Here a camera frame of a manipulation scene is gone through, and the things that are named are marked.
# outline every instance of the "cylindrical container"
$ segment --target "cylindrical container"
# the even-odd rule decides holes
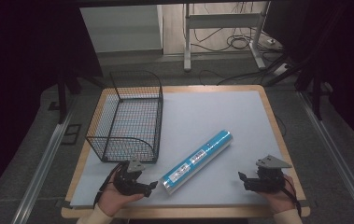
[[[171,169],[160,179],[160,182],[163,183],[167,192],[172,194],[214,157],[220,154],[232,141],[233,137],[229,132],[225,130],[220,131],[199,147],[199,149],[195,150],[186,160]]]

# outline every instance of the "wall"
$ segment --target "wall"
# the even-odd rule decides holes
[[[95,52],[163,48],[161,6],[80,9]]]

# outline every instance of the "person's arm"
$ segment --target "person's arm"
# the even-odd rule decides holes
[[[285,189],[294,194],[293,179],[288,175],[286,178]],[[295,204],[284,192],[280,191],[275,194],[257,192],[263,196],[270,205],[276,224],[301,224],[302,220],[299,217]]]
[[[135,202],[144,197],[143,194],[122,195],[113,186],[114,175],[110,178],[100,200],[94,210],[86,217],[81,217],[77,224],[108,224],[113,216],[127,203]]]

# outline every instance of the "table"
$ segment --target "table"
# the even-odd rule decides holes
[[[163,92],[216,92],[216,91],[257,91],[261,97],[266,115],[269,118],[271,128],[274,132],[276,142],[279,146],[282,160],[292,164],[289,152],[286,148],[281,132],[278,129],[275,116],[272,112],[269,101],[266,97],[264,89],[261,86],[188,86],[188,87],[163,87]],[[84,169],[84,165],[90,146],[86,142],[81,151],[78,165],[71,181],[70,188],[67,192],[65,200],[70,202],[74,195],[78,181]],[[289,169],[289,175],[293,178],[297,193],[297,199],[301,202],[305,201],[304,192],[300,184],[299,178],[293,168]],[[304,203],[302,204],[302,216],[306,217],[310,214],[310,208]],[[63,208],[62,216],[66,218],[82,217],[91,212],[91,209],[72,209]],[[239,206],[189,206],[189,207],[129,207],[121,209],[115,217],[118,218],[200,218],[200,217],[269,217],[271,212],[267,205],[239,205]]]

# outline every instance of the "wire basket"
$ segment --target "wire basket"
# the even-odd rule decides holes
[[[154,163],[159,157],[163,89],[150,72],[110,74],[86,135],[99,159],[126,161],[136,157]]]

